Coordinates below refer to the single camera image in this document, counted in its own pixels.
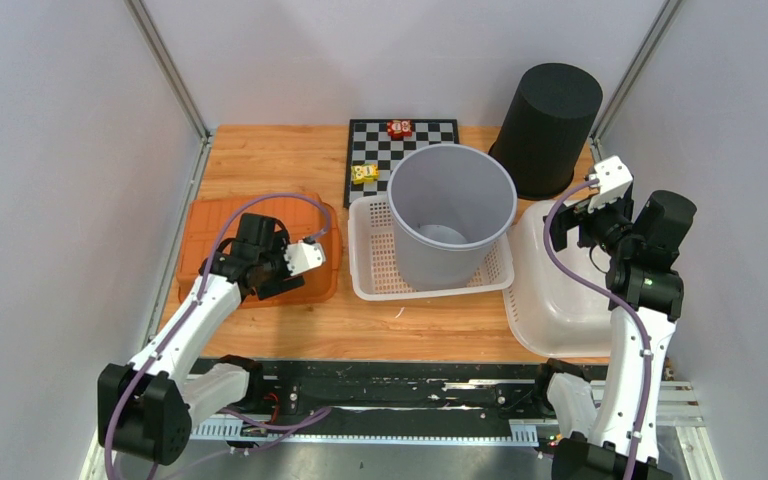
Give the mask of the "orange plastic tub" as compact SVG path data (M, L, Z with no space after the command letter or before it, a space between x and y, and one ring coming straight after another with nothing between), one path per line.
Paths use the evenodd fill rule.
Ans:
M316 193L308 193L306 197L311 201L290 198L269 199L250 207L247 211L275 217L282 221L289 231L292 242L298 242L318 232L328 223L330 225L328 232L318 239L325 250L324 264L302 275L305 281L302 287L267 300L249 296L240 305L242 309L321 303L335 294L342 259L342 237L337 225L336 212L330 205L323 205L330 215L330 220L327 222L324 214L315 206L321 202L320 196ZM236 209L251 199L250 196L238 196L196 200L191 204L175 273L179 301L184 301L193 288L198 269L207 258L209 248L214 244L220 228Z

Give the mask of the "white perforated basket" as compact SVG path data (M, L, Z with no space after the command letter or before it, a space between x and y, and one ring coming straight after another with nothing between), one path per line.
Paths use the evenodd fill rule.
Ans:
M497 241L470 282L459 288L418 291L402 278L395 259L393 217L384 195L353 201L348 210L348 258L355 294L370 302L478 294L510 287L515 269L509 241Z

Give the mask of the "black ribbed bin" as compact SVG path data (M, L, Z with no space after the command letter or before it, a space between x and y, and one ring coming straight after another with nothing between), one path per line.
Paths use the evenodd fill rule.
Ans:
M599 82L574 65L543 63L522 75L488 151L519 197L549 199L570 185L602 101Z

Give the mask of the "large white plastic tub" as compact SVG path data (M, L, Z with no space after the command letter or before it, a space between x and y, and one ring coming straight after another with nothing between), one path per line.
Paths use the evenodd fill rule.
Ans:
M607 357L607 298L570 279L546 253L542 232L552 205L549 200L532 204L508 232L514 269L504 291L509 328L523 347L544 357Z

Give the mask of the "grey bin black liner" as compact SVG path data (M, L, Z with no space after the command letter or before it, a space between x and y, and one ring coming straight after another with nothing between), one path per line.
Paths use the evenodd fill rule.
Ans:
M466 286L517 211L505 168L460 144L408 154L392 171L386 196L396 266L418 291Z

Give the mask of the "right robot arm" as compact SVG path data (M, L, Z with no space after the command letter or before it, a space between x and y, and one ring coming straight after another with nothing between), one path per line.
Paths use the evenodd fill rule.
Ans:
M552 359L531 390L531 403L556 417L562 439L553 453L554 479L670 479L659 465L656 419L667 349L684 299L684 282L673 265L688 234L696 205L682 195L653 192L636 220L623 196L598 209L582 200L558 200L544 218L543 242L550 261L565 275L606 296L611 312L610 363L601 401L571 364ZM610 267L598 285L557 257L577 227L584 247L599 247Z

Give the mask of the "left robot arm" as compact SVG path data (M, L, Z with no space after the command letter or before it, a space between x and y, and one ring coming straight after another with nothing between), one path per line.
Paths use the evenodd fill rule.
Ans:
M218 327L249 296L265 300L297 289L326 254L316 236L294 242L274 217L244 213L233 236L222 234L203 262L187 300L126 364L108 364L97 381L98 441L114 453L168 466L194 427L233 404L243 413L266 400L262 369L226 356L207 373L189 374Z

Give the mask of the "yellow toy block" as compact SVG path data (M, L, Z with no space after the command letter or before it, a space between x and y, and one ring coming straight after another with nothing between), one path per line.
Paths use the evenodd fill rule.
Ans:
M350 180L353 185L376 182L379 179L379 169L376 164L362 164L351 167Z

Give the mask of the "black white chessboard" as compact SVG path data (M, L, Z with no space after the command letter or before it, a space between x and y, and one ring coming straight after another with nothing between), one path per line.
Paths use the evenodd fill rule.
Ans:
M387 133L387 119L351 119L349 121L343 205L346 209L363 197L384 195L390 174L411 152L429 145L458 144L459 128L455 119L411 119L414 133L402 140ZM370 182L355 183L353 168L377 167L379 176Z

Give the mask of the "red toy block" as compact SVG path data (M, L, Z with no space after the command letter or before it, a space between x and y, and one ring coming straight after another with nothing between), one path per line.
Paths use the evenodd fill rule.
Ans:
M411 120L390 120L386 124L386 133L391 140L403 140L413 136L414 127Z

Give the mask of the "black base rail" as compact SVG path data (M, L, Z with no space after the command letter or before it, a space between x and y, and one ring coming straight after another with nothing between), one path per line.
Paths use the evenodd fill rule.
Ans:
M547 369L526 363L265 359L258 421L325 419L287 443L538 447L566 437L543 397Z

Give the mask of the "right aluminium frame post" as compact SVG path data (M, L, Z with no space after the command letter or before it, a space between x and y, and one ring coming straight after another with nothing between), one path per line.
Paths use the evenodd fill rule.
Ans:
M603 138L612 128L625 100L683 4L684 1L682 0L666 0L661 3L652 24L644 35L616 90L607 102L604 112L594 124L588 145L595 163L600 163L607 157L604 152Z

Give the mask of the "aluminium frame post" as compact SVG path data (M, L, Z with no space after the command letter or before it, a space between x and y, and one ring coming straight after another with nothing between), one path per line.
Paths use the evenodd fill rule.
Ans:
M202 143L208 143L212 137L211 129L207 126L203 115L199 111L196 101L177 68L148 6L142 0L125 0L124 4L133 17L148 49L160 67L190 126Z
M607 102L604 112L594 124L588 145L595 163L600 163L607 157L604 152L603 138L612 128L625 100L683 4L684 1L682 0L666 0L661 3L652 24L644 35L616 90Z

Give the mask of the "left aluminium frame post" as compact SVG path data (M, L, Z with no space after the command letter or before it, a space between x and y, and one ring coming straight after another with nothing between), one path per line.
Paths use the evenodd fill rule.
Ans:
M196 101L177 68L148 6L142 0L125 0L124 4L133 17L148 49L160 67L190 126L202 143L208 143L212 137L211 129L207 126L203 115L199 111Z

